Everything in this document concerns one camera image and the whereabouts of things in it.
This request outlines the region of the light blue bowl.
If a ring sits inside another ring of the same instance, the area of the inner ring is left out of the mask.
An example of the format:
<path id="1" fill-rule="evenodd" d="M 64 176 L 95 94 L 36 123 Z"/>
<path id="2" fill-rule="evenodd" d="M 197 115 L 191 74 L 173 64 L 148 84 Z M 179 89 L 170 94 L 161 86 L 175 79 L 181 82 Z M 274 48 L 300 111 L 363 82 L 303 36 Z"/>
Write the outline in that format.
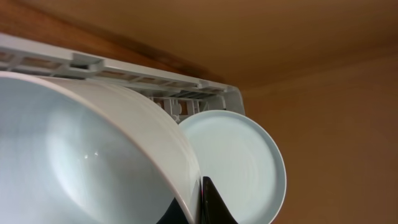
<path id="1" fill-rule="evenodd" d="M 2 223 L 199 223 L 200 169 L 178 124 L 128 88 L 1 73 Z"/>

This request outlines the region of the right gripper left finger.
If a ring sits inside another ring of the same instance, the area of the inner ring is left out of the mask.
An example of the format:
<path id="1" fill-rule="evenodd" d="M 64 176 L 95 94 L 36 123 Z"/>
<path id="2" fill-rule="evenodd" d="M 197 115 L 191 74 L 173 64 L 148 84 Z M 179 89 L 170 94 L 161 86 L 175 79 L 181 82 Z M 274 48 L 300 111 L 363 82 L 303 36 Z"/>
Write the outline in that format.
<path id="1" fill-rule="evenodd" d="M 187 218 L 176 198 L 172 200 L 172 203 L 156 224 L 188 224 Z"/>

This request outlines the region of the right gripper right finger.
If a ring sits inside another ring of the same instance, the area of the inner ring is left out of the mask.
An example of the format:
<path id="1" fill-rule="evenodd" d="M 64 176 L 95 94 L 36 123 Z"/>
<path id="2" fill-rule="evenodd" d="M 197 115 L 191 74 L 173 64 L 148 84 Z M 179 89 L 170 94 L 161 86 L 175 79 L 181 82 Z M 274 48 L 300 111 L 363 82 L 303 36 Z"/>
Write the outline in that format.
<path id="1" fill-rule="evenodd" d="M 204 176 L 202 181 L 202 223 L 238 224 L 229 212 L 212 180 Z"/>

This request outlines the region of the light blue plate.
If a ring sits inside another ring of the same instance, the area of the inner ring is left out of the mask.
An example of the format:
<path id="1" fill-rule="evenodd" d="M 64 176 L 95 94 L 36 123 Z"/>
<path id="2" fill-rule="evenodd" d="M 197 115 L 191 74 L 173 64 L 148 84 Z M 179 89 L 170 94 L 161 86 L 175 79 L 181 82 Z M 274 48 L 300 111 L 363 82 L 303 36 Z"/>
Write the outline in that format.
<path id="1" fill-rule="evenodd" d="M 211 110 L 179 124 L 202 176 L 214 183 L 238 223 L 272 223 L 286 194 L 282 154 L 256 122 L 238 113 Z"/>

